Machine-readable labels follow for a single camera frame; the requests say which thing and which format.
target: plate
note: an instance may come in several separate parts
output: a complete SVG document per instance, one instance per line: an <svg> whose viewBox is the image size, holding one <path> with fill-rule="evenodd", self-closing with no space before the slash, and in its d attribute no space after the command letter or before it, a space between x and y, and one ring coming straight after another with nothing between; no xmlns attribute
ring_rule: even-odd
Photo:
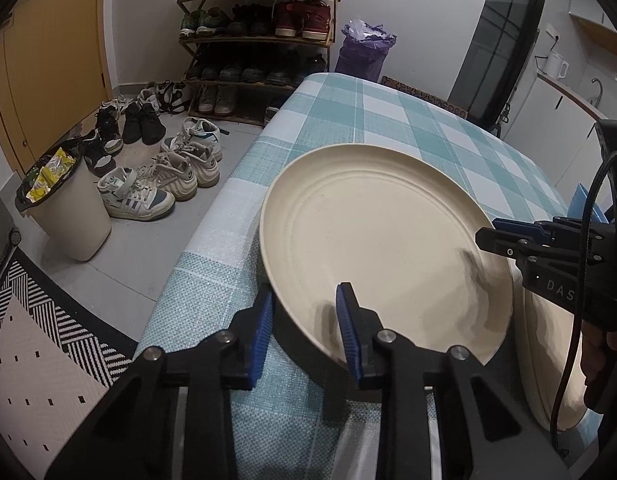
<svg viewBox="0 0 617 480"><path fill-rule="evenodd" d="M483 363L512 316L506 258L480 251L490 226L449 177L404 153L335 144L291 162L266 193L264 266L280 303L317 348L345 365L335 288L416 345L464 345Z"/></svg>

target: trash can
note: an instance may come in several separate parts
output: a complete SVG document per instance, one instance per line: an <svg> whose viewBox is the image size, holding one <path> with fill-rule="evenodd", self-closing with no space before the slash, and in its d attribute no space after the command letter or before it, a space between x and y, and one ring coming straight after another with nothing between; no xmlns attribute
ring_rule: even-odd
<svg viewBox="0 0 617 480"><path fill-rule="evenodd" d="M67 256L85 262L111 232L111 218L82 160L84 145L81 140L69 139L54 146L35 163L29 174L47 164L58 148L76 160L74 165L36 202L26 197L31 186L30 180L25 179L17 190L15 206L20 213L30 215Z"/></svg>
<svg viewBox="0 0 617 480"><path fill-rule="evenodd" d="M346 36L339 50L335 72L348 74L377 83L384 59L397 41L383 25L371 27L355 19L341 30Z"/></svg>

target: beige trash can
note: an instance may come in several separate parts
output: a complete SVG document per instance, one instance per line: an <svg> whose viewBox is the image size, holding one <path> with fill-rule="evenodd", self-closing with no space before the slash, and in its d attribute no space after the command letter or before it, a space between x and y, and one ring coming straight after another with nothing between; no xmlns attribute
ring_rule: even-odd
<svg viewBox="0 0 617 480"><path fill-rule="evenodd" d="M111 232L111 218L83 160L55 193L26 214L68 256L81 262L89 260Z"/></svg>

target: white kettle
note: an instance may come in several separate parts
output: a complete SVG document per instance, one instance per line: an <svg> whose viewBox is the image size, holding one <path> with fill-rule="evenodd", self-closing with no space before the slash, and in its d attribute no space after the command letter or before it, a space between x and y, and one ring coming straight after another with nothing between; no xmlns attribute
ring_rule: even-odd
<svg viewBox="0 0 617 480"><path fill-rule="evenodd" d="M548 59L546 59L542 72L553 79L563 79L568 73L569 66L569 63L562 56L551 50L548 53Z"/></svg>

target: screw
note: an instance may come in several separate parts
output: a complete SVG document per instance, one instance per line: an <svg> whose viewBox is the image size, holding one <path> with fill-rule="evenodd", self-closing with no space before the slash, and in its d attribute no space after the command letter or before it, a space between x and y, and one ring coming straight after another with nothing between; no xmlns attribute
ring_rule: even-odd
<svg viewBox="0 0 617 480"><path fill-rule="evenodd" d="M230 343L235 338L235 335L229 330L220 330L215 334L215 339L220 343Z"/></svg>
<svg viewBox="0 0 617 480"><path fill-rule="evenodd" d="M466 361L470 355L470 352L465 346L456 345L450 349L450 354L458 361Z"/></svg>
<svg viewBox="0 0 617 480"><path fill-rule="evenodd" d="M142 357L147 361L157 361L162 356L162 353L164 352L159 346L149 346L142 352Z"/></svg>
<svg viewBox="0 0 617 480"><path fill-rule="evenodd" d="M392 343L397 339L397 334L392 330L384 329L377 332L377 339L384 343Z"/></svg>

